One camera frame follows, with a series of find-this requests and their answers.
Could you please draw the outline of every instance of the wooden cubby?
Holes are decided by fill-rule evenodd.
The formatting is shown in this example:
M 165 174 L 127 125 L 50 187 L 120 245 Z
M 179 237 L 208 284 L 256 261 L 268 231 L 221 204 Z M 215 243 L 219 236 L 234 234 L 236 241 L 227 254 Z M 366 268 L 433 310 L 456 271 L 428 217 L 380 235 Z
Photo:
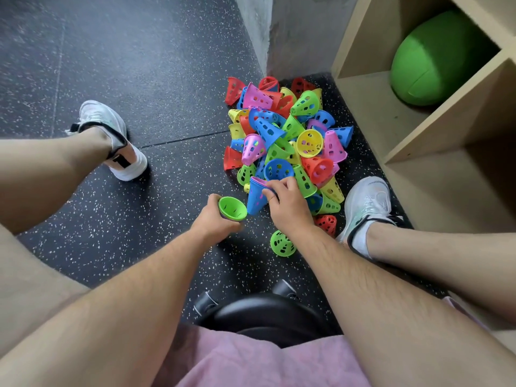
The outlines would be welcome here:
M 442 105 L 406 105 L 396 50 L 454 6 L 500 51 Z M 358 0 L 332 75 L 416 229 L 516 232 L 516 0 Z

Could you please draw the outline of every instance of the white sneaker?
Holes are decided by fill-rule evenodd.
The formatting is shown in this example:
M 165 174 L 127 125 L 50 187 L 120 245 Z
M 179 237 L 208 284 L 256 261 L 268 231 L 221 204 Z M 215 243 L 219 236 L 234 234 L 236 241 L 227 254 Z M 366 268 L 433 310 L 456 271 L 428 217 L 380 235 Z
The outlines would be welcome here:
M 344 203 L 346 227 L 336 238 L 347 242 L 355 253 L 371 258 L 366 233 L 375 221 L 394 224 L 390 218 L 390 194 L 387 183 L 377 176 L 368 176 L 354 185 Z
M 104 162 L 121 181 L 138 178 L 147 168 L 147 158 L 127 140 L 127 128 L 118 113 L 97 101 L 86 101 L 79 110 L 79 123 L 73 124 L 68 135 L 98 127 L 111 137 L 112 150 Z

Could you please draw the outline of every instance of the concrete pillar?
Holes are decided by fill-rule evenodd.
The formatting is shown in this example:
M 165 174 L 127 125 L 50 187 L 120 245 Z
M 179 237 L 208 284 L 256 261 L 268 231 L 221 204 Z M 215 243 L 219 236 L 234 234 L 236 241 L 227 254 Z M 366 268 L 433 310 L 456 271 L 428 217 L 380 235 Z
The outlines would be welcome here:
M 357 0 L 236 0 L 261 69 L 278 79 L 330 71 Z

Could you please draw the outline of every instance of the green medicine ball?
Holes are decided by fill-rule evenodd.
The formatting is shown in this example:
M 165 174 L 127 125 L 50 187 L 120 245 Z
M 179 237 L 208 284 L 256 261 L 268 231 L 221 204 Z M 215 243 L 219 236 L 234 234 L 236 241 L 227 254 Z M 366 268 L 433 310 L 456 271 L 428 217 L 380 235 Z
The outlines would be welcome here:
M 464 13 L 443 12 L 418 26 L 399 46 L 390 83 L 408 104 L 442 103 L 497 51 Z

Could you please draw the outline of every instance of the human hand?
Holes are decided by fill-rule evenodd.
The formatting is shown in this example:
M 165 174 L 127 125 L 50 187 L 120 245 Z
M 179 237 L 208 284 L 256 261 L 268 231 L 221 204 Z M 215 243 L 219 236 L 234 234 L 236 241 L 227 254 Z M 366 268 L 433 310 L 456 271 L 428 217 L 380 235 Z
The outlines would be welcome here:
M 296 233 L 303 233 L 307 227 L 314 225 L 308 203 L 299 191 L 299 186 L 293 176 L 287 176 L 281 181 L 270 181 L 267 186 L 278 195 L 276 197 L 272 191 L 267 189 L 262 191 L 269 201 L 270 216 L 276 228 L 287 235 L 290 240 Z
M 197 235 L 201 236 L 209 247 L 223 241 L 230 233 L 243 229 L 242 223 L 224 219 L 220 215 L 219 200 L 221 198 L 218 194 L 210 194 L 208 203 L 190 228 L 191 231 L 195 231 Z

